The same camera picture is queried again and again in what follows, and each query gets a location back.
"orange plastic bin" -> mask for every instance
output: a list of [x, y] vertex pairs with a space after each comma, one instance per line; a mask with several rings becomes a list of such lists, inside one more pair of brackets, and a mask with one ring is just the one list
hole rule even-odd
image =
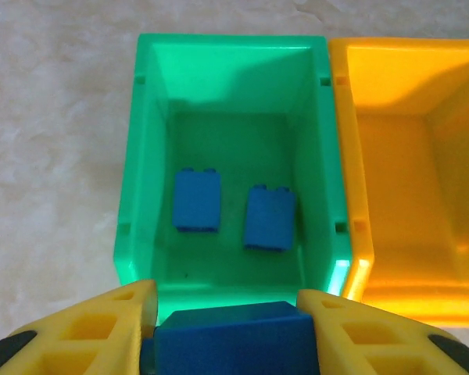
[[343, 295], [469, 327], [469, 41], [330, 53], [355, 258]]

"blue toy block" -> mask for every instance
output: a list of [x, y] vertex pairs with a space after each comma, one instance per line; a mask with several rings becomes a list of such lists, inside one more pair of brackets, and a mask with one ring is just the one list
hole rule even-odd
[[179, 231], [217, 232], [220, 225], [220, 174], [185, 168], [175, 176], [173, 224]]
[[317, 375], [313, 318], [287, 302], [173, 312], [155, 330], [159, 375]]
[[142, 340], [141, 355], [139, 358], [139, 373], [141, 375], [154, 375], [155, 371], [155, 342], [152, 338]]
[[246, 248], [282, 252], [293, 244], [295, 195], [286, 187], [275, 191], [256, 185], [249, 192], [245, 221]]

